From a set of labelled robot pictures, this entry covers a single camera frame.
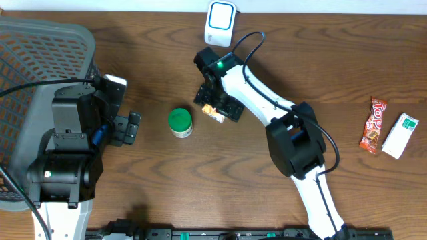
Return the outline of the orange small carton box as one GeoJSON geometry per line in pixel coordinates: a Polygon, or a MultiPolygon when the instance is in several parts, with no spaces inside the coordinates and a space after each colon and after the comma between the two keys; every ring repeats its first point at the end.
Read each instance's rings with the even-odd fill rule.
{"type": "Polygon", "coordinates": [[[223,123],[223,122],[224,122],[225,117],[224,117],[222,114],[218,113],[218,112],[216,111],[216,108],[212,107],[211,105],[209,105],[209,104],[205,104],[205,105],[202,107],[202,111],[203,111],[206,115],[208,115],[208,116],[210,116],[211,118],[215,119],[217,122],[219,122],[219,123],[223,123]]]}

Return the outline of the green lid white jar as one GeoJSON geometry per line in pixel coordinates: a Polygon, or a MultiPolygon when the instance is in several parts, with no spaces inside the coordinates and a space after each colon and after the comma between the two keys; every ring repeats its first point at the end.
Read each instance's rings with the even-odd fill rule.
{"type": "Polygon", "coordinates": [[[188,110],[177,108],[170,112],[168,117],[169,128],[178,138],[186,138],[192,134],[193,121],[188,110]]]}

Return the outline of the red Top candy bar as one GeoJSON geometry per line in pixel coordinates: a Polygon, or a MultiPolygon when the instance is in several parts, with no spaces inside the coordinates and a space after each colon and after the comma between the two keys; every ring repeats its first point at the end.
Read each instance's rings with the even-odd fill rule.
{"type": "Polygon", "coordinates": [[[377,153],[378,140],[382,128],[383,116],[387,107],[385,100],[371,98],[370,115],[364,126],[364,132],[359,146],[370,153],[377,153]]]}

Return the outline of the white blue medicine box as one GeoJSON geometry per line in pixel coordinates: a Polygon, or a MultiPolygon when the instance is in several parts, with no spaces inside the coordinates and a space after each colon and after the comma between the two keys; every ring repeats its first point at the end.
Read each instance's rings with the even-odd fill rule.
{"type": "Polygon", "coordinates": [[[403,154],[419,120],[402,113],[385,139],[381,150],[395,159],[403,154]]]}

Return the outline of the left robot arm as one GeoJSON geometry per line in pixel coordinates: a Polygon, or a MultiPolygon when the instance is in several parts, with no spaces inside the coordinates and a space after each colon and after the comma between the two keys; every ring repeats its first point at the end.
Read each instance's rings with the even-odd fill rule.
{"type": "Polygon", "coordinates": [[[103,173],[107,145],[135,142],[141,115],[117,113],[126,85],[74,85],[56,90],[52,101],[52,149],[41,145],[27,170],[28,196],[48,239],[83,239],[103,173]]]}

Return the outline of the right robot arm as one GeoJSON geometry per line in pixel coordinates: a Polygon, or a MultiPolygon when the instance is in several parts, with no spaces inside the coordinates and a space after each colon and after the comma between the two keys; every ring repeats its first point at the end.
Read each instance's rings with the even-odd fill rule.
{"type": "Polygon", "coordinates": [[[274,165],[300,194],[311,231],[320,239],[349,239],[326,183],[325,141],[331,137],[318,125],[314,110],[275,94],[232,52],[219,57],[206,47],[193,62],[205,79],[194,102],[219,122],[238,121],[244,109],[254,114],[265,127],[274,165]]]}

